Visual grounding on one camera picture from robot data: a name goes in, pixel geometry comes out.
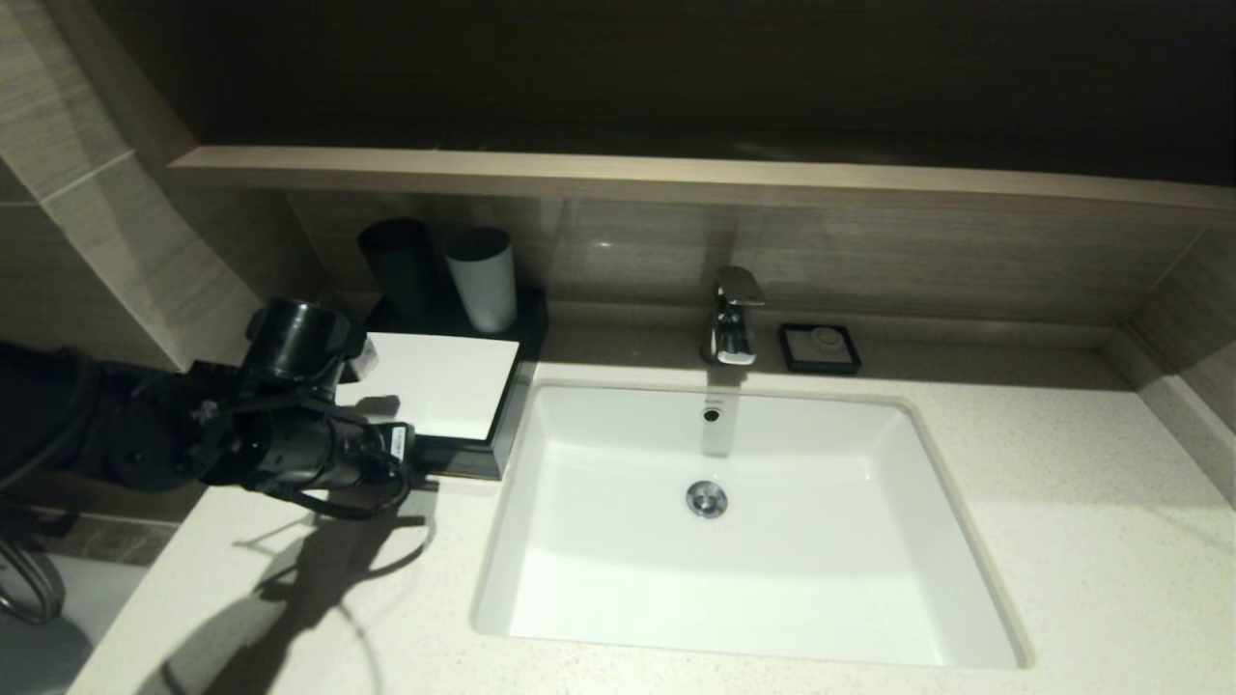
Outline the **white tumbler cup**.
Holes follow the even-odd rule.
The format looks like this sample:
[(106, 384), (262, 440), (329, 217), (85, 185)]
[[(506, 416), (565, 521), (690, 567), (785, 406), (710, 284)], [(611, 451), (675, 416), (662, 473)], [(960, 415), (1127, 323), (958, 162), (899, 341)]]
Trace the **white tumbler cup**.
[(510, 236), (489, 226), (464, 229), (446, 237), (444, 256), (468, 324), (482, 334), (513, 328), (518, 308)]

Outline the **white square pad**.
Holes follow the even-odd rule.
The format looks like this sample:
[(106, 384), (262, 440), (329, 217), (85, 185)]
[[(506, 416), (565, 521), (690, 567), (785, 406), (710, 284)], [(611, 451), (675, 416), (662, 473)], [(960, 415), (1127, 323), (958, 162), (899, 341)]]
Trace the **white square pad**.
[(481, 440), (489, 435), (518, 343), (466, 336), (372, 333), (377, 364), (340, 385), (336, 403), (418, 434)]

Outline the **white rectangular sink basin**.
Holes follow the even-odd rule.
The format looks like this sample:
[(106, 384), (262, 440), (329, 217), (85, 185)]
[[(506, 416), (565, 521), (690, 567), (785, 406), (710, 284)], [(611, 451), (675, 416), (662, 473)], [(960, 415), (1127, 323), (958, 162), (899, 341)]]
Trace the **white rectangular sink basin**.
[[(536, 390), (478, 584), (482, 634), (908, 667), (1027, 664), (899, 402)], [(686, 506), (714, 481), (729, 507)]]

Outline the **black drawer with metal handle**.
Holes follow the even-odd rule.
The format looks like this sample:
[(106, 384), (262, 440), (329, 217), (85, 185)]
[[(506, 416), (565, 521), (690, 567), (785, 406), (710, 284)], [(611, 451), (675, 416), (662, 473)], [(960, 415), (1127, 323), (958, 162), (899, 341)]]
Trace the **black drawer with metal handle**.
[(503, 467), (494, 449), (485, 441), (449, 438), (418, 438), (413, 445), (413, 469), (420, 475), (501, 481)]

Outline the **black square soap dish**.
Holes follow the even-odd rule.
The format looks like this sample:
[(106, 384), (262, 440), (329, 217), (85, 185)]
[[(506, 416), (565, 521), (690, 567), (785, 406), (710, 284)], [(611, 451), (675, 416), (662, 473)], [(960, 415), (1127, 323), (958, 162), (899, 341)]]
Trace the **black square soap dish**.
[[(810, 333), (817, 326), (838, 330), (845, 339), (845, 352), (829, 355), (816, 351), (810, 344)], [(857, 352), (852, 333), (842, 325), (782, 322), (777, 326), (777, 343), (781, 344), (784, 362), (790, 373), (857, 375), (861, 370), (861, 357)]]

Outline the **black storage box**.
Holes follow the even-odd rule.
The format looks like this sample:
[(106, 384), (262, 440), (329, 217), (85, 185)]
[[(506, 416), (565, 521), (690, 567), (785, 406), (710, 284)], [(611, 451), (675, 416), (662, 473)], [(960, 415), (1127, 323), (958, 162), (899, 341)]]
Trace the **black storage box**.
[(517, 291), (518, 317), (514, 326), (494, 335), (483, 335), (475, 330), (460, 301), (459, 292), (449, 289), (438, 301), (438, 310), (431, 320), (405, 322), (392, 309), (387, 299), (381, 299), (366, 319), (366, 328), (371, 338), (379, 333), (397, 333), (428, 335), (451, 339), (478, 339), (487, 343), (507, 343), (515, 348), (513, 359), (508, 369), (502, 369), (504, 381), (502, 382), (501, 397), (494, 404), (494, 414), (483, 418), (487, 425), (485, 434), (455, 435), (445, 432), (430, 432), (430, 425), (424, 416), (405, 418), (415, 429), (418, 438), (449, 438), (454, 440), (485, 441), (502, 463), (503, 475), (510, 460), (522, 413), (525, 411), (530, 390), (531, 377), (535, 373), (536, 364), (543, 352), (543, 344), (548, 335), (548, 301), (543, 291), (519, 289)]

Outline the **chrome faucet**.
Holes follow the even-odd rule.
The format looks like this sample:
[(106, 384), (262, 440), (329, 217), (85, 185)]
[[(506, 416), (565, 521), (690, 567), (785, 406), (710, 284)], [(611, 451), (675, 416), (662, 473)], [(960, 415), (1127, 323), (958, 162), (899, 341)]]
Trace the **chrome faucet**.
[(747, 369), (756, 361), (747, 310), (768, 304), (754, 275), (742, 265), (723, 265), (714, 272), (708, 328), (701, 357), (709, 364)]

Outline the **wooden wall ledge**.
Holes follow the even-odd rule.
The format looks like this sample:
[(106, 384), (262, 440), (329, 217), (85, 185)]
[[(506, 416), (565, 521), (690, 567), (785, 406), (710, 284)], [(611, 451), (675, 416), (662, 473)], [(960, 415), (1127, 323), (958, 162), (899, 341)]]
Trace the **wooden wall ledge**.
[(1236, 214), (1231, 185), (884, 164), (629, 155), (450, 153), (358, 147), (200, 146), (166, 167), (184, 185), (581, 197), (813, 207), (834, 193), (1002, 195)]

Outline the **black tumbler cup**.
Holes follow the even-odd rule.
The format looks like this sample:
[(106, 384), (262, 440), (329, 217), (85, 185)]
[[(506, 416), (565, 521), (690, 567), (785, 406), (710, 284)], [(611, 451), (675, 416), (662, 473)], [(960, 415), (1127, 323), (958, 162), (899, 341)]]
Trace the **black tumbler cup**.
[(358, 234), (357, 246), (382, 296), (402, 320), (435, 317), (440, 272), (430, 230), (423, 223), (413, 216), (375, 223)]

